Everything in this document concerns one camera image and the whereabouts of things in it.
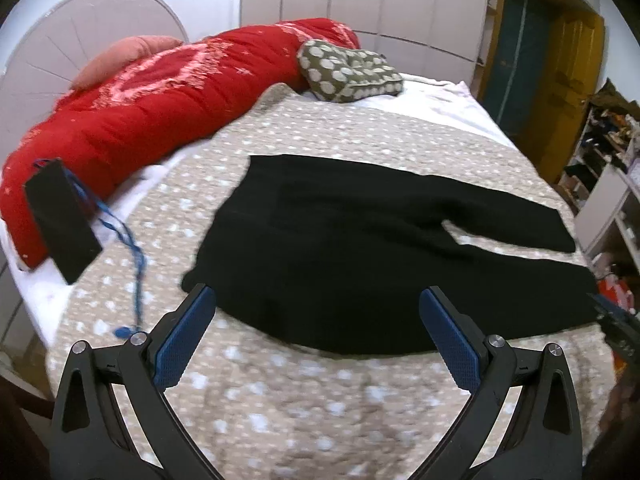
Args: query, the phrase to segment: black cloth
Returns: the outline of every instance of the black cloth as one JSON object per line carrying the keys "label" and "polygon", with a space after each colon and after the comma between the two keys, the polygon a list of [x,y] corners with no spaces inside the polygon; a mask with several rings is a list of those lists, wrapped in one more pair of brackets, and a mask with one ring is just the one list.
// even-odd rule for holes
{"label": "black cloth", "polygon": [[182,289],[216,291],[232,316],[340,354],[434,349],[418,297],[439,286],[485,333],[539,335],[594,319],[585,268],[459,245],[468,232],[573,252],[558,212],[440,176],[310,156],[252,156]]}

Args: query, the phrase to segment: blue lanyard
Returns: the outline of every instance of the blue lanyard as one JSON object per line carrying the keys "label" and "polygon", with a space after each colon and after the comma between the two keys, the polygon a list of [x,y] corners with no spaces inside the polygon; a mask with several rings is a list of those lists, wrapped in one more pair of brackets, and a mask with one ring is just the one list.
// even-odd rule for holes
{"label": "blue lanyard", "polygon": [[[33,165],[36,168],[41,168],[50,162],[48,158],[40,158],[36,160]],[[133,260],[136,266],[136,290],[133,299],[135,323],[132,328],[128,326],[121,326],[113,331],[113,334],[119,339],[128,339],[132,334],[140,332],[142,330],[142,279],[145,275],[146,258],[142,249],[136,244],[136,240],[133,236],[133,232],[129,227],[116,215],[111,212],[109,207],[97,196],[89,187],[85,186],[82,181],[66,167],[63,166],[66,177],[73,184],[76,192],[80,198],[89,206],[95,205],[101,212],[113,219],[115,222],[107,222],[103,218],[98,216],[100,223],[107,229],[116,233],[118,240],[125,244],[130,250],[133,256]]]}

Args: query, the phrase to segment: green polka dot pillow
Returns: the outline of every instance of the green polka dot pillow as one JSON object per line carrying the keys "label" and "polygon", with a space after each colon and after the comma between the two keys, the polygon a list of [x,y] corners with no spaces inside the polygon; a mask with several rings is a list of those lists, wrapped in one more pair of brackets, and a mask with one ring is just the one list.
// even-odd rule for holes
{"label": "green polka dot pillow", "polygon": [[402,77],[384,56],[310,40],[298,51],[300,70],[321,101],[350,103],[372,95],[398,95]]}

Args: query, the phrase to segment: white headboard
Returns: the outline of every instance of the white headboard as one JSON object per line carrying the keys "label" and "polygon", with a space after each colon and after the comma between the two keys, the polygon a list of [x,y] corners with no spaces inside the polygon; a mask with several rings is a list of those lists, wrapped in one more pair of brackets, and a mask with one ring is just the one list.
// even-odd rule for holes
{"label": "white headboard", "polygon": [[188,40],[162,0],[63,0],[42,16],[0,76],[0,164],[49,115],[87,61],[114,41],[140,34]]}

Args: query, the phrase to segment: red patterned cushion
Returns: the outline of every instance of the red patterned cushion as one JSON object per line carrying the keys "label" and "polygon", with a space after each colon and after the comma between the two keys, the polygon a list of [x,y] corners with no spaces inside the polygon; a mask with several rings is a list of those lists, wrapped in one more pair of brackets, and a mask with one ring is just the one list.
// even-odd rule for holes
{"label": "red patterned cushion", "polygon": [[22,189],[35,160],[60,157],[105,199],[133,172],[246,113],[269,86],[305,88],[296,53],[309,39],[359,47],[351,29],[325,18],[242,27],[139,60],[60,99],[2,169],[0,212],[24,263],[33,268],[47,256]]}

